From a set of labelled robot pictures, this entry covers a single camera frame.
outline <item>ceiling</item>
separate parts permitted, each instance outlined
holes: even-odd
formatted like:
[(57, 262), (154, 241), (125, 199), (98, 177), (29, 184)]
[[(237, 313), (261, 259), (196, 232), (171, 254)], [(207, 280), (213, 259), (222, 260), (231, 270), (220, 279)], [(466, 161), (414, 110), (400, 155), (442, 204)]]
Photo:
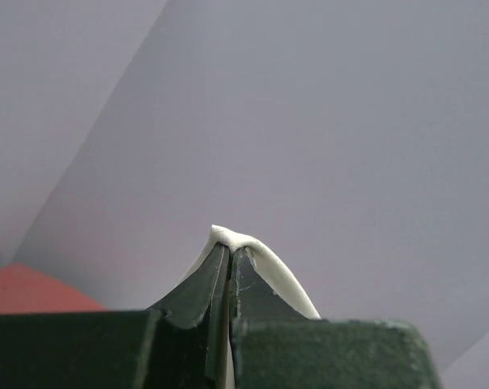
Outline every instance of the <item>ceiling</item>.
[(221, 224), (489, 388), (489, 1), (4, 3), (0, 262), (144, 307)]

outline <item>gray wall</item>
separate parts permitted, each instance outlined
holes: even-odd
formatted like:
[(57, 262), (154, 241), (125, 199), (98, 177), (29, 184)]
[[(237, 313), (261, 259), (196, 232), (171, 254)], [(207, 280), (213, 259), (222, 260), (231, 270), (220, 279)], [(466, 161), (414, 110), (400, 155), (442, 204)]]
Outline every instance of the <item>gray wall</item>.
[(0, 264), (12, 259), (164, 3), (0, 1)]
[(489, 332), (441, 376), (445, 389), (489, 389)]
[(144, 307), (210, 224), (446, 368), (489, 331), (489, 2), (171, 1), (16, 259)]

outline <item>white wall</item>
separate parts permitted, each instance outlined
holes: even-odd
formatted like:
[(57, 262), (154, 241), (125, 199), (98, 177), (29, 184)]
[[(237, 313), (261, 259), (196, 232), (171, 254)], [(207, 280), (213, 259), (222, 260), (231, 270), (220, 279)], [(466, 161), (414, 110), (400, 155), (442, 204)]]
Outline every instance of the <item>white wall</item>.
[(12, 259), (164, 3), (0, 1), (0, 264)]
[(489, 330), (489, 2), (170, 2), (16, 259), (144, 307), (211, 223), (448, 366)]
[(443, 374), (444, 389), (489, 389), (489, 332)]

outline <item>red surface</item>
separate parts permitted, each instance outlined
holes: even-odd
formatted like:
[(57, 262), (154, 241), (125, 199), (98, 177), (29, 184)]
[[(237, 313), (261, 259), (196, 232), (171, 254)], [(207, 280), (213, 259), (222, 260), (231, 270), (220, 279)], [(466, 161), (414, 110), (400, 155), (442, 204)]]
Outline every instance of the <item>red surface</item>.
[(106, 310), (61, 281), (19, 263), (0, 268), (0, 314)]

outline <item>red object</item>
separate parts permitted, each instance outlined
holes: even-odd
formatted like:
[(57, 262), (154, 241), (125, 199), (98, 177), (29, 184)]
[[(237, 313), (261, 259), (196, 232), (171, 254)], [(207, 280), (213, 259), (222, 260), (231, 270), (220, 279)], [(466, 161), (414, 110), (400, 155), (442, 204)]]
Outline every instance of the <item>red object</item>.
[(106, 310), (61, 281), (20, 263), (0, 268), (0, 314)]

